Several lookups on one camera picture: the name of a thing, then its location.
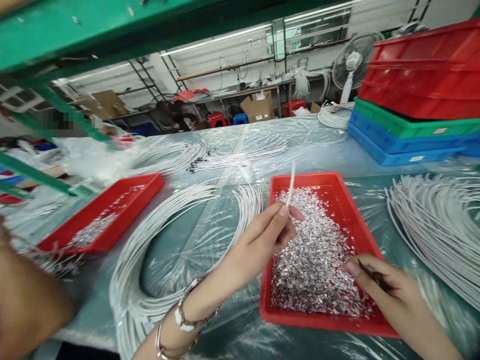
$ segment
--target label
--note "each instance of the label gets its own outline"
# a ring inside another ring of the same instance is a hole
[[[414,156],[412,157],[409,161],[420,161],[424,158],[425,156]]]
[[[441,127],[441,128],[438,128],[437,130],[435,130],[433,133],[434,134],[443,134],[444,132],[446,132],[448,129],[448,127]]]

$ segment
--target blue stool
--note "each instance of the blue stool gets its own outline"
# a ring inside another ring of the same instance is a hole
[[[248,124],[249,123],[249,118],[247,117],[247,114],[242,112],[241,114],[237,114],[233,117],[233,125],[239,125],[239,124]]]

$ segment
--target fingernail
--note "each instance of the fingernail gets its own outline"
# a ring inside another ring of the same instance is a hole
[[[285,205],[282,205],[278,213],[280,214],[280,216],[283,216],[284,218],[290,215],[290,211]]]
[[[345,264],[345,267],[347,268],[348,272],[356,278],[358,275],[360,275],[360,266],[353,262],[347,262]]]

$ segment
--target wrist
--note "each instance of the wrist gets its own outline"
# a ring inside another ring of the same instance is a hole
[[[185,319],[198,322],[209,318],[229,297],[224,288],[214,270],[186,297],[183,303]]]

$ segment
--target stacked crates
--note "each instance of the stacked crates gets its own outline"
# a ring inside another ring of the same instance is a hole
[[[379,41],[348,132],[381,165],[441,161],[480,131],[480,20]]]

